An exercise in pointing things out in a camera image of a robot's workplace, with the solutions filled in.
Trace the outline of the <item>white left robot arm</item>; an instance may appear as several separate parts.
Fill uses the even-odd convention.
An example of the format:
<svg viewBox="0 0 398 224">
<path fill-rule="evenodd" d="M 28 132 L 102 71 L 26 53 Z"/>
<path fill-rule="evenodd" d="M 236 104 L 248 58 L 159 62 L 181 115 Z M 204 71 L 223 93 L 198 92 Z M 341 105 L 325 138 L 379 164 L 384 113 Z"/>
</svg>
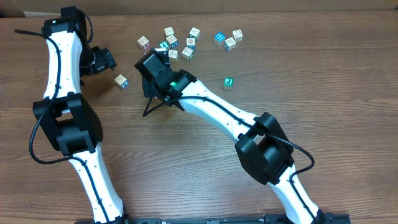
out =
<svg viewBox="0 0 398 224">
<path fill-rule="evenodd" d="M 75 6 L 44 22 L 39 34 L 49 49 L 49 79 L 44 98 L 33 104 L 50 144 L 79 175 L 93 209 L 93 223 L 130 223 L 102 154 L 103 128 L 98 115 L 81 94 L 81 77 L 113 70 L 117 63 L 107 48 L 90 47 L 91 21 Z"/>
</svg>

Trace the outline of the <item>blue sided wooden block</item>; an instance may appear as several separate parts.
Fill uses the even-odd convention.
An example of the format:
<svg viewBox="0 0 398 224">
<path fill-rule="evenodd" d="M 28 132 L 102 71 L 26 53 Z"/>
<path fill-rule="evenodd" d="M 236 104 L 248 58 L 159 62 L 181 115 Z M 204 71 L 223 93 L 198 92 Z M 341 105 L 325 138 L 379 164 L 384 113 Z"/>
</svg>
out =
<svg viewBox="0 0 398 224">
<path fill-rule="evenodd" d="M 121 89 L 124 89 L 125 87 L 127 87 L 127 86 L 129 85 L 128 79 L 127 79 L 124 75 L 122 75 L 122 74 L 119 74 L 119 75 L 114 79 L 114 81 L 116 82 L 116 84 L 117 84 Z"/>
</svg>

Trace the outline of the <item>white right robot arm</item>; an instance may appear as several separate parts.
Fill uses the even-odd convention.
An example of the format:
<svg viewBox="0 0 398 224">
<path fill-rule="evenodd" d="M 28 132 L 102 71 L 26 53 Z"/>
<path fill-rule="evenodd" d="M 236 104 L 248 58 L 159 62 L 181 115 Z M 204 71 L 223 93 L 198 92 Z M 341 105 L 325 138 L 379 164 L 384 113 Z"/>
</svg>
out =
<svg viewBox="0 0 398 224">
<path fill-rule="evenodd" d="M 162 105 L 175 105 L 225 133 L 234 142 L 243 169 L 260 184 L 270 185 L 290 222 L 325 222 L 297 177 L 292 153 L 307 151 L 288 140 L 273 115 L 243 111 L 212 93 L 188 71 L 173 71 L 165 49 L 150 49 L 135 68 Z"/>
</svg>

